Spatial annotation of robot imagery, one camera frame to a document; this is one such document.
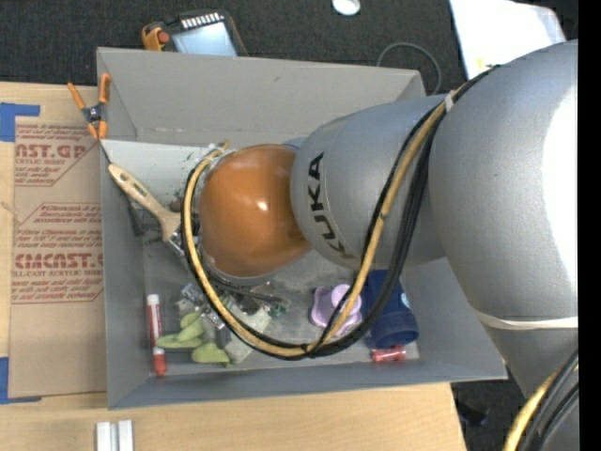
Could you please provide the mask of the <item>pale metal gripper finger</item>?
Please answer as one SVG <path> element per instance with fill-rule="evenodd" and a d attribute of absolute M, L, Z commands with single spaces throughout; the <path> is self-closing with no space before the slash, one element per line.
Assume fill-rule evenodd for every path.
<path fill-rule="evenodd" d="M 194 284 L 188 284 L 185 286 L 179 292 L 179 296 L 180 314 L 191 314 L 192 312 L 198 311 L 203 313 L 206 310 L 206 299 Z"/>
<path fill-rule="evenodd" d="M 214 342 L 219 349 L 224 350 L 231 342 L 231 333 L 226 324 L 213 311 L 205 311 L 202 314 L 202 319 L 206 325 L 210 340 Z"/>

